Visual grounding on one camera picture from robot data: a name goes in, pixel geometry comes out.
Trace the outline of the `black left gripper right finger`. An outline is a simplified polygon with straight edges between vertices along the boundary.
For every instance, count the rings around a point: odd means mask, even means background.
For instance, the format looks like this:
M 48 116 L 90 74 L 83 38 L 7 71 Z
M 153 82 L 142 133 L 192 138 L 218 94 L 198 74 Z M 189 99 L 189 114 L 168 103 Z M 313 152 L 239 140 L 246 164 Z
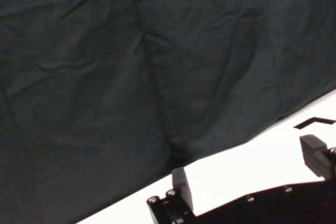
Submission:
M 305 165 L 318 177 L 335 180 L 335 147 L 327 144 L 315 135 L 299 137 Z

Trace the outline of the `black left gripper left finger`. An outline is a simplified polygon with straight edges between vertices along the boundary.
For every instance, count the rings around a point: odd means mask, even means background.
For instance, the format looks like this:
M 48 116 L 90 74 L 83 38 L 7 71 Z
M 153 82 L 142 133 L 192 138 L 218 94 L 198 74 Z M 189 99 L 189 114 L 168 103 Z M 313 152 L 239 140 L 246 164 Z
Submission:
M 155 224 L 187 224 L 196 217 L 193 213 L 192 194 L 184 168 L 172 170 L 172 189 L 168 190 L 164 198 L 152 196 L 146 204 Z

